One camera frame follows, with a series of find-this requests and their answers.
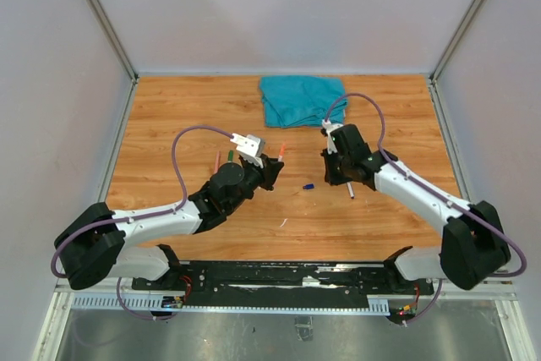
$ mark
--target white panel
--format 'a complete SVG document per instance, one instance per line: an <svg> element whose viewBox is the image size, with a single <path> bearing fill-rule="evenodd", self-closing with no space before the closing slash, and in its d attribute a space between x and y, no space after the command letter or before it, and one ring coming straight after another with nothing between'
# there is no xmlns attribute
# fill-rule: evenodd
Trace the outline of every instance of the white panel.
<svg viewBox="0 0 541 361"><path fill-rule="evenodd" d="M488 0L440 79L477 199L493 203L526 252L516 285L541 354L541 8Z"/></svg>
<svg viewBox="0 0 541 361"><path fill-rule="evenodd" d="M54 238L97 195L129 80L85 0L0 0L0 348L28 359Z"/></svg>
<svg viewBox="0 0 541 361"><path fill-rule="evenodd" d="M471 0L101 0L150 73L428 73Z"/></svg>

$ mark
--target blue object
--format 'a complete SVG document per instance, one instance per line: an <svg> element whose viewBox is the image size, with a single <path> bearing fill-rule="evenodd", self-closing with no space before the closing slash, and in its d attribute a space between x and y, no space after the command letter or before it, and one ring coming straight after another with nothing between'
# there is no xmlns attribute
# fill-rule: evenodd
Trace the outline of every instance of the blue object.
<svg viewBox="0 0 541 361"><path fill-rule="evenodd" d="M345 95L338 78L316 76L265 76L261 78L261 100L267 127L321 127L321 120L333 101ZM344 123L347 99L331 113L333 123Z"/></svg>

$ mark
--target wooden table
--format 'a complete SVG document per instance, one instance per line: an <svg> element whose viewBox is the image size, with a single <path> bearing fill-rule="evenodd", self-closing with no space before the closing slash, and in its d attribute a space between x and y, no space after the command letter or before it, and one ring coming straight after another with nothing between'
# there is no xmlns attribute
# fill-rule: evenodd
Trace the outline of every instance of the wooden table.
<svg viewBox="0 0 541 361"><path fill-rule="evenodd" d="M440 245L422 219L393 199L354 184L331 187L323 180L318 129L268 129L258 90L259 77L142 78L107 198L114 209L139 209L181 199L171 164L175 134L190 125L210 124L231 133L266 140L277 156L287 143L285 167L275 190L257 190L225 223L210 232L163 238L185 260L383 260L407 246ZM372 96L382 107L384 146L420 176L457 194L432 102L421 76L344 76L348 91ZM358 125L372 149L380 121L372 106L351 98L347 123ZM213 173L232 148L225 137L193 131L178 143L178 163L189 193ZM306 183L315 189L303 190Z"/></svg>

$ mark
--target folded towel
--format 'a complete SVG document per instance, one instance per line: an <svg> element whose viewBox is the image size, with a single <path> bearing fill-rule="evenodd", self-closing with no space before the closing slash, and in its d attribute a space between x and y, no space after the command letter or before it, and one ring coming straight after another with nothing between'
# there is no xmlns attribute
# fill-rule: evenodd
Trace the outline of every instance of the folded towel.
<svg viewBox="0 0 541 361"><path fill-rule="evenodd" d="M321 127L333 101L346 93L338 78L314 76L265 76L261 78L267 127ZM347 100L337 103L333 123L344 123Z"/></svg>

